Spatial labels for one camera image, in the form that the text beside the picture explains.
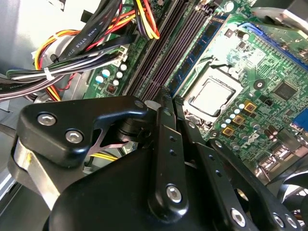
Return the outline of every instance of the black metal arm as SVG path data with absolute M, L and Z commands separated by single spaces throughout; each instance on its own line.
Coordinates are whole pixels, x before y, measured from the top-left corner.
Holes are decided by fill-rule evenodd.
M 49 230 L 300 230 L 221 141 L 205 143 L 181 99 L 162 88 L 155 101 L 123 96 L 21 112 L 9 170 L 42 195 Z M 87 155 L 127 141 L 138 149 L 83 176 Z

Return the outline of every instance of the chip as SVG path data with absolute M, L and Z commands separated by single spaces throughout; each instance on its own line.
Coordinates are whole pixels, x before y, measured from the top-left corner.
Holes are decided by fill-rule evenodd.
M 261 96 L 259 97 L 259 99 L 260 99 L 263 103 L 265 103 L 265 101 L 268 100 L 269 98 L 266 97 L 265 95 L 261 95 Z
M 237 115 L 234 119 L 233 119 L 233 122 L 238 124 L 238 125 L 241 125 L 243 122 L 245 121 L 245 119 L 243 117 L 241 117 L 240 115 Z
M 245 104 L 244 110 L 246 110 L 246 111 L 248 111 L 250 113 L 253 113 L 257 109 L 257 106 L 254 105 L 249 100 L 245 100 L 244 104 Z
M 295 95 L 295 93 L 297 93 L 297 89 L 293 88 L 286 82 L 282 82 L 274 90 L 274 94 L 285 101 L 288 101 L 292 96 Z
M 231 38 L 231 36 L 234 34 L 233 30 L 228 29 L 225 33 L 225 36 L 227 36 L 228 38 Z
M 240 48 L 244 48 L 245 46 L 246 46 L 246 43 L 244 43 L 244 42 L 241 42 L 240 45 L 239 45 Z
M 285 113 L 286 116 L 292 116 L 294 114 L 294 111 L 292 111 L 291 109 L 288 109 Z
M 223 131 L 222 131 L 223 134 L 225 134 L 226 136 L 231 136 L 233 135 L 234 133 L 234 130 L 230 127 L 226 127 Z

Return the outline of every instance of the hole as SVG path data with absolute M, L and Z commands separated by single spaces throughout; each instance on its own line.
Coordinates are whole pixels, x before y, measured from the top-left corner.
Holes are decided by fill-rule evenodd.
M 170 149 L 170 154 L 172 155 L 172 156 L 177 156 L 177 154 L 175 153 L 175 151 L 173 151 L 172 149 Z
M 239 200 L 242 209 L 245 213 L 249 212 L 249 200 L 247 196 L 244 194 L 244 192 L 240 189 L 234 189 L 235 195 L 237 199 Z
M 216 170 L 216 174 L 217 176 L 222 177 L 222 174 L 218 170 Z
M 168 109 L 164 109 L 164 113 L 165 113 L 167 116 L 171 116 L 171 112 L 170 112 Z
M 169 138 L 170 138 L 170 140 L 171 140 L 172 142 L 177 141 L 177 139 L 176 139 L 176 138 L 174 138 L 173 136 L 170 136 Z
M 148 138 L 148 137 L 151 136 L 151 134 L 152 133 L 150 131 L 145 131 L 143 135 L 144 135 L 145 138 Z
M 245 193 L 242 190 L 240 190 L 240 189 L 235 189 L 235 190 L 237 191 L 237 193 L 240 195 L 241 198 L 248 201 L 247 196 L 245 195 Z

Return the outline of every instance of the solid capacitor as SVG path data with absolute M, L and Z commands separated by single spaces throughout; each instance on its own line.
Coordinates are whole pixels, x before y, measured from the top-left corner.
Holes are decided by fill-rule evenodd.
M 240 146 L 237 144 L 237 142 L 232 142 L 231 143 L 231 148 L 235 151 L 240 150 Z
M 257 122 L 252 122 L 250 124 L 250 126 L 254 129 L 254 130 L 259 130 L 261 128 L 260 124 L 258 124 Z
M 240 134 L 240 138 L 243 141 L 247 141 L 249 139 L 249 136 L 246 133 L 243 132 L 243 133 Z
M 278 134 L 278 131 L 276 130 L 276 128 L 273 125 L 269 125 L 268 126 L 269 131 L 276 136 Z
M 269 130 L 264 130 L 264 134 L 270 139 L 272 140 L 274 138 L 274 135 L 269 131 Z

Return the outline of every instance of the black plastic part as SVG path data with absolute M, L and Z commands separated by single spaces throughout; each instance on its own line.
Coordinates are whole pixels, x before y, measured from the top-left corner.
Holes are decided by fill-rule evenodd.
M 188 210 L 182 136 L 176 132 L 172 99 L 167 88 L 160 91 L 157 102 L 162 106 L 157 110 L 148 202 L 161 221 L 174 223 Z M 168 197 L 168 186 L 180 191 L 180 202 L 173 202 Z
M 191 121 L 178 121 L 183 135 L 184 152 L 187 161 L 194 161 L 202 176 L 202 184 L 207 185 L 209 205 L 213 212 L 213 222 L 218 230 L 258 230 L 244 213 L 239 200 L 225 173 L 217 152 L 206 147 L 199 129 L 190 126 Z M 239 226 L 232 218 L 236 209 L 244 219 L 245 226 Z
M 174 224 L 164 224 L 148 206 L 152 152 L 136 150 L 73 183 L 60 195 L 50 215 L 49 231 L 213 231 L 207 185 L 196 169 L 185 166 L 189 210 Z
M 136 101 L 139 101 L 136 97 L 124 96 L 32 104 L 21 111 L 17 135 L 26 148 L 60 166 L 76 167 L 89 152 L 95 129 L 106 132 L 117 120 L 145 116 L 147 106 L 142 103 L 143 108 L 140 108 Z M 53 115 L 56 123 L 41 125 L 38 122 L 40 114 Z M 83 135 L 82 142 L 67 141 L 65 134 L 70 130 L 79 131 Z
M 221 147 L 216 144 L 217 139 L 210 139 L 208 146 L 214 148 L 225 166 L 231 184 L 234 188 L 244 192 L 249 200 L 249 211 L 254 224 L 260 230 L 276 231 L 281 227 L 275 222 L 273 213 L 277 214 L 285 224 L 283 230 L 301 230 L 300 225 L 291 212 L 289 212 L 274 195 L 254 176 L 254 174 L 234 155 L 226 145 L 220 142 Z M 289 215 L 297 224 L 293 228 L 286 216 Z

